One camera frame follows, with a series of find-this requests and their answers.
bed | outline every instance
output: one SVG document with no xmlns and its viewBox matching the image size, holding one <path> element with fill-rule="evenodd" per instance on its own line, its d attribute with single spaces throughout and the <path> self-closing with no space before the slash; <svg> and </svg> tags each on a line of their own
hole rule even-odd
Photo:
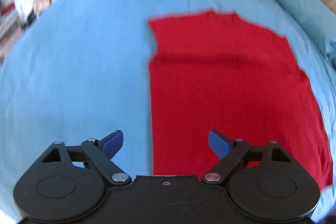
<svg viewBox="0 0 336 224">
<path fill-rule="evenodd" d="M 57 0 L 1 68 L 0 210 L 20 219 L 14 185 L 55 140 L 77 145 L 122 129 L 114 162 L 132 176 L 152 173 L 148 62 L 156 44 L 147 20 L 171 13 L 235 10 L 287 37 L 310 79 L 336 162 L 336 73 L 285 7 L 278 0 Z M 333 210 L 335 189 L 322 191 L 313 221 Z"/>
</svg>

blue duvet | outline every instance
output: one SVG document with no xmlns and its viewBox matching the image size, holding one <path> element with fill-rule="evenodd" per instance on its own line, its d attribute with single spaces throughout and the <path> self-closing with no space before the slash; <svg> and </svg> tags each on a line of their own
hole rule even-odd
<svg viewBox="0 0 336 224">
<path fill-rule="evenodd" d="M 288 38 L 311 81 L 331 152 L 336 155 L 336 75 L 298 23 L 276 0 L 57 0 L 14 46 L 0 72 L 0 210 L 19 220 L 12 190 L 55 140 L 78 145 L 121 129 L 115 157 L 134 176 L 152 172 L 148 61 L 151 16 L 236 10 Z M 335 204 L 326 189 L 313 220 Z"/>
</svg>

